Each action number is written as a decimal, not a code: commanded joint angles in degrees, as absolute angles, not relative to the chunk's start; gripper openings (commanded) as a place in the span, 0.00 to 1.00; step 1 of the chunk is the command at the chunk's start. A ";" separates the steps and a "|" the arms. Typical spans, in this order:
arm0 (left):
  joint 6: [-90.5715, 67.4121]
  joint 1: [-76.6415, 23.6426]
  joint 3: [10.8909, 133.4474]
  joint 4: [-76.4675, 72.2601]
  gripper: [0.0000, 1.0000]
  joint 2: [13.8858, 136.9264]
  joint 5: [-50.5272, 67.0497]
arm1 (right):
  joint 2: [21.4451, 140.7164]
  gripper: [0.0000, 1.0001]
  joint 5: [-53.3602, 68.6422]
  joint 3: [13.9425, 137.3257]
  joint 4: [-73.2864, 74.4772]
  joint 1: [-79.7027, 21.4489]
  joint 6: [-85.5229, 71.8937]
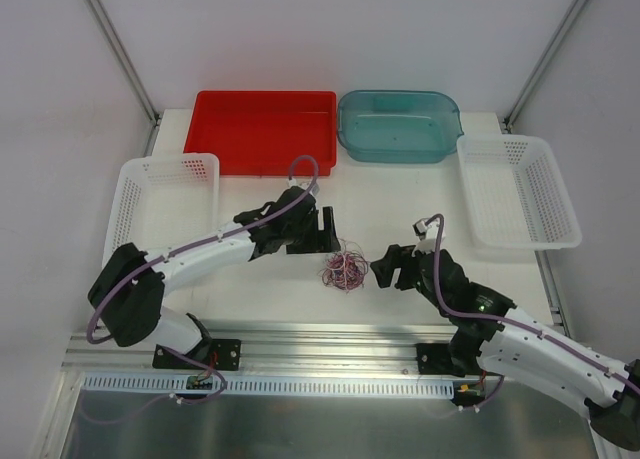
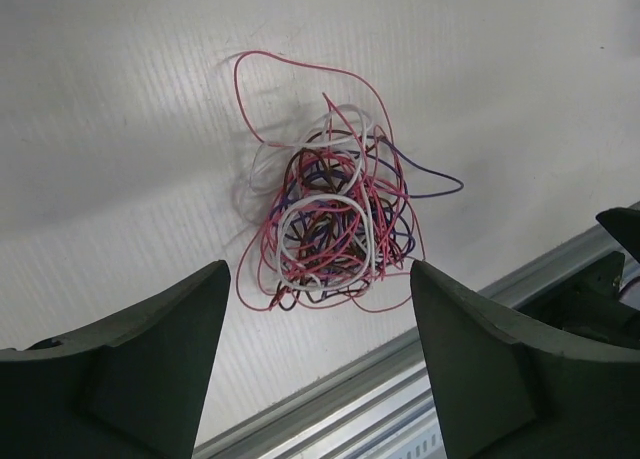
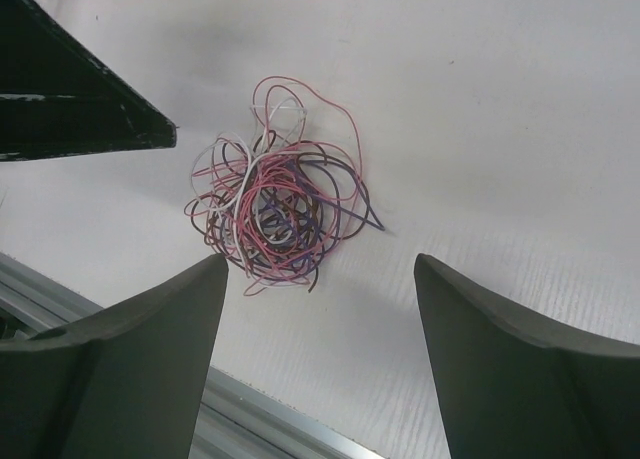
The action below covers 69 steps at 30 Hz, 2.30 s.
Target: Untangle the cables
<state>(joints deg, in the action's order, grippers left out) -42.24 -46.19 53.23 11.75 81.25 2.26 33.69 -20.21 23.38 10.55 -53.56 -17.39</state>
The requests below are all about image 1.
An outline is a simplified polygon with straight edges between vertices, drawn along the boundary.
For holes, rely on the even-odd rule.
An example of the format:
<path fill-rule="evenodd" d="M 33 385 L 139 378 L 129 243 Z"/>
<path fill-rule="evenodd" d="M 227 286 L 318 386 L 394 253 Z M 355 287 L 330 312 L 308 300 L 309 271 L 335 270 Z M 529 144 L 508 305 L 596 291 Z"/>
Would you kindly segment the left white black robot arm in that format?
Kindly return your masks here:
<path fill-rule="evenodd" d="M 277 253 L 316 254 L 340 248 L 332 207 L 318 207 L 313 193 L 299 186 L 275 201 L 237 214 L 218 231 L 157 255 L 129 242 L 111 255 L 88 301 L 94 309 L 88 330 L 102 322 L 109 339 L 125 348 L 156 345 L 159 368 L 199 368 L 221 364 L 221 343 L 192 313 L 164 304 L 167 295 L 227 266 Z"/>

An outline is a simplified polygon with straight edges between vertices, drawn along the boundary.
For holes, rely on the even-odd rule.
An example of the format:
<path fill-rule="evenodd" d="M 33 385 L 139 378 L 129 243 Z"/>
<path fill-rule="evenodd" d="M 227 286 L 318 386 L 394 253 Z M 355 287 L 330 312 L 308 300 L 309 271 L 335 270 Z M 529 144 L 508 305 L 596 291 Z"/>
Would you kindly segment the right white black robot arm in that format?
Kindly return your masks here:
<path fill-rule="evenodd" d="M 608 442 L 638 451 L 637 361 L 610 358 L 545 326 L 469 280 L 445 250 L 392 245 L 371 269 L 379 287 L 420 293 L 456 326 L 448 358 L 457 374 L 481 369 L 511 378 L 574 410 Z"/>

